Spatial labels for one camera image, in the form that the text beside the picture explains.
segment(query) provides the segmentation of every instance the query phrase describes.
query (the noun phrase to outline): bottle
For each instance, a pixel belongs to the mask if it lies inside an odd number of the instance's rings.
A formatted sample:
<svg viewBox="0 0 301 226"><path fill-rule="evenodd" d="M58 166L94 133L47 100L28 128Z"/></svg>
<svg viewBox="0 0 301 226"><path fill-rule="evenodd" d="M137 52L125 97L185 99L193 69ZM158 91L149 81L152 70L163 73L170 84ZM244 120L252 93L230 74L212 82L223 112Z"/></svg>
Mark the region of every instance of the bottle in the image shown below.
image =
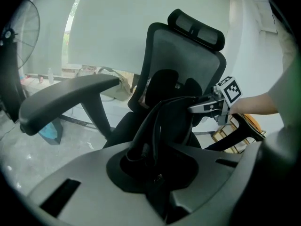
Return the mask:
<svg viewBox="0 0 301 226"><path fill-rule="evenodd" d="M53 73L52 73L52 69L51 68L48 68L48 81L49 81L49 84L51 84L51 85L54 82Z"/></svg>

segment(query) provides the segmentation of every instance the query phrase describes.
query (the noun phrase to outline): floor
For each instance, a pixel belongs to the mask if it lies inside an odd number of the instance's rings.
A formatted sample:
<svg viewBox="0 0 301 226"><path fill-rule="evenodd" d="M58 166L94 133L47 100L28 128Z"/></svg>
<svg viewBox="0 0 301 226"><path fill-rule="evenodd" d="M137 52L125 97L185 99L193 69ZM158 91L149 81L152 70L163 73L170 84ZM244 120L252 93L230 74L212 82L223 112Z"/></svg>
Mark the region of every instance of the floor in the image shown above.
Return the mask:
<svg viewBox="0 0 301 226"><path fill-rule="evenodd" d="M28 136L0 112L1 169L11 186L24 195L74 158L102 149L106 140L93 128L61 120L60 145L49 145L39 134ZM214 143L209 134L197 135L202 148Z"/></svg>

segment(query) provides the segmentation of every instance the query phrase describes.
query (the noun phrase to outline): chair headrest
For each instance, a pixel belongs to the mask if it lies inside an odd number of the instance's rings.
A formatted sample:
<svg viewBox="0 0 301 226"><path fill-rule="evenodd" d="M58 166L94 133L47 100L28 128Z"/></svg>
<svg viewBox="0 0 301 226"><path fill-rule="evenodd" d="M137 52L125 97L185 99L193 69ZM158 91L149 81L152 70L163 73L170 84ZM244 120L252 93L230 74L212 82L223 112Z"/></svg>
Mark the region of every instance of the chair headrest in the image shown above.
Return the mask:
<svg viewBox="0 0 301 226"><path fill-rule="evenodd" d="M180 9L173 11L169 15L167 22L173 29L185 34L198 43L208 46L214 51L220 51L224 48L225 36L221 31L201 23Z"/></svg>

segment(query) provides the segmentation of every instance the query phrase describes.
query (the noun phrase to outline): electric fan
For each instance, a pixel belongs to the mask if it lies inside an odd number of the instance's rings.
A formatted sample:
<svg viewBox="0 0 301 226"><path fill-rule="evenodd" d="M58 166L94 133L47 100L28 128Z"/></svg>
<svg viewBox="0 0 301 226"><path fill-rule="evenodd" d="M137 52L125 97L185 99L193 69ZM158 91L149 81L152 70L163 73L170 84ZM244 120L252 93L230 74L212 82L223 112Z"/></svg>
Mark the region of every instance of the electric fan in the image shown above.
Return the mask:
<svg viewBox="0 0 301 226"><path fill-rule="evenodd" d="M23 0L10 21L4 27L0 47L11 46L16 51L18 69L21 68L37 43L40 32L40 16L36 6Z"/></svg>
<svg viewBox="0 0 301 226"><path fill-rule="evenodd" d="M31 1L23 0L0 34L0 106L13 122L25 100L19 69L32 54L39 32L38 10Z"/></svg>

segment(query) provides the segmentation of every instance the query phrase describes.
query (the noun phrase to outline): human arm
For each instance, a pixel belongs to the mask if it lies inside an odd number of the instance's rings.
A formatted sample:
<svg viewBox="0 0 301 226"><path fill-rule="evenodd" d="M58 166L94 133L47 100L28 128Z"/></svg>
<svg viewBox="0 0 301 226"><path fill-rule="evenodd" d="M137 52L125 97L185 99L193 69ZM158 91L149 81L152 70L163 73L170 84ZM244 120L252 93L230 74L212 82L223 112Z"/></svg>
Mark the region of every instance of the human arm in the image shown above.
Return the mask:
<svg viewBox="0 0 301 226"><path fill-rule="evenodd" d="M277 108L268 93L259 96L239 99L231 108L229 114L259 114L278 113Z"/></svg>

